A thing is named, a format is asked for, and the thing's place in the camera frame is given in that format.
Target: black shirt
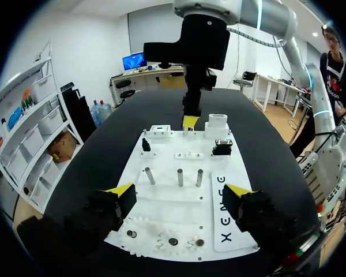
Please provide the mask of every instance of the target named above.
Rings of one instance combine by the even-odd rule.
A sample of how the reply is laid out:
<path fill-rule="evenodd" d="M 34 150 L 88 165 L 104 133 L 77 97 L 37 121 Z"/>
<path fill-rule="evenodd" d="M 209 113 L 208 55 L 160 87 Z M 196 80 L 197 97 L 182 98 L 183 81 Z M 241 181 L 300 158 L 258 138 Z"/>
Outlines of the black shirt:
<path fill-rule="evenodd" d="M 336 74 L 327 70 L 327 57 L 328 66 L 333 68 L 337 72 L 341 72 L 344 63 L 336 62 L 332 58 L 331 53 L 323 53 L 321 56 L 320 70 L 323 76 L 325 87 L 327 89 L 330 104 L 332 106 L 334 118 L 337 118 L 337 115 L 334 111 L 335 101 L 340 101 L 346 108 L 346 65 L 341 80 L 339 80 Z"/>

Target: white gear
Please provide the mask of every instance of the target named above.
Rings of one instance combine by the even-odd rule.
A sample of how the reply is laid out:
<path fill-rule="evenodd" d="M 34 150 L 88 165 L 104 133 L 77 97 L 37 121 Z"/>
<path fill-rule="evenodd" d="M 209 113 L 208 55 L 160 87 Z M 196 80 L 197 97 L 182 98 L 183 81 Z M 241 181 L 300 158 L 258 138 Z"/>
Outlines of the white gear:
<path fill-rule="evenodd" d="M 178 241 L 177 245 L 170 244 L 170 239 L 176 239 Z M 158 239 L 156 241 L 156 250 L 172 256 L 187 254 L 189 252 L 189 248 L 191 247 L 189 244 L 189 241 L 191 240 L 192 238 L 188 238 L 185 235 L 180 235 L 177 232 L 168 230 L 166 232 L 161 232 L 158 235 Z"/>
<path fill-rule="evenodd" d="M 152 241 L 154 238 L 146 232 L 148 221 L 147 218 L 142 217 L 127 218 L 124 221 L 118 231 L 123 250 L 129 251 L 131 255 L 136 254 L 137 257 L 147 255 L 153 250 Z M 136 237 L 128 236 L 128 231 L 136 232 Z"/>

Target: man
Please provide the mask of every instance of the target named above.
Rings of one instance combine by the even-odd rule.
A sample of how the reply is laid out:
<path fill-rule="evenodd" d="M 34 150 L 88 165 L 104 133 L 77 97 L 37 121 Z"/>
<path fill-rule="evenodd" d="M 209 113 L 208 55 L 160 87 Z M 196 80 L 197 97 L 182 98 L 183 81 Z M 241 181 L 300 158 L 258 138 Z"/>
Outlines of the man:
<path fill-rule="evenodd" d="M 334 122 L 337 126 L 346 115 L 346 63 L 340 52 L 340 39 L 337 33 L 326 25 L 322 27 L 322 31 L 329 52 L 323 53 L 321 56 L 320 71 L 332 107 Z M 295 158 L 301 155 L 314 137 L 314 117 L 310 114 L 300 135 L 290 146 Z"/>

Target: computer monitor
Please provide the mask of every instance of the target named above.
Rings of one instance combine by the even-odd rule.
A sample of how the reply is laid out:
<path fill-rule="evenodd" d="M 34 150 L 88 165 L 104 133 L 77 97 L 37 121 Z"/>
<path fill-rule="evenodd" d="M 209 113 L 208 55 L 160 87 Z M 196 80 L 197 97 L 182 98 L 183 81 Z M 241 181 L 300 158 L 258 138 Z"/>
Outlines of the computer monitor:
<path fill-rule="evenodd" d="M 136 53 L 131 56 L 124 57 L 123 66 L 125 67 L 125 70 L 130 70 L 148 66 L 148 62 L 144 59 L 144 53 Z"/>

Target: water bottle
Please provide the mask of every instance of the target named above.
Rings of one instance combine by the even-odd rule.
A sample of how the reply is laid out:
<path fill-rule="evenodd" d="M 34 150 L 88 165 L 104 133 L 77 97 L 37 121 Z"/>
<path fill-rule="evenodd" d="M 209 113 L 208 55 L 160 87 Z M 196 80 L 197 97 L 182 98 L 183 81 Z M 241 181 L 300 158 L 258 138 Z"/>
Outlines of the water bottle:
<path fill-rule="evenodd" d="M 93 106 L 90 109 L 91 116 L 92 116 L 92 119 L 93 119 L 96 127 L 98 127 L 101 124 L 100 123 L 100 118 L 99 118 L 99 112 L 98 112 L 99 106 L 100 105 L 97 103 L 97 101 L 94 100 L 93 101 Z"/>
<path fill-rule="evenodd" d="M 103 100 L 100 101 L 100 105 L 97 109 L 97 114 L 99 115 L 100 124 L 111 115 L 112 109 L 110 104 L 105 104 Z"/>

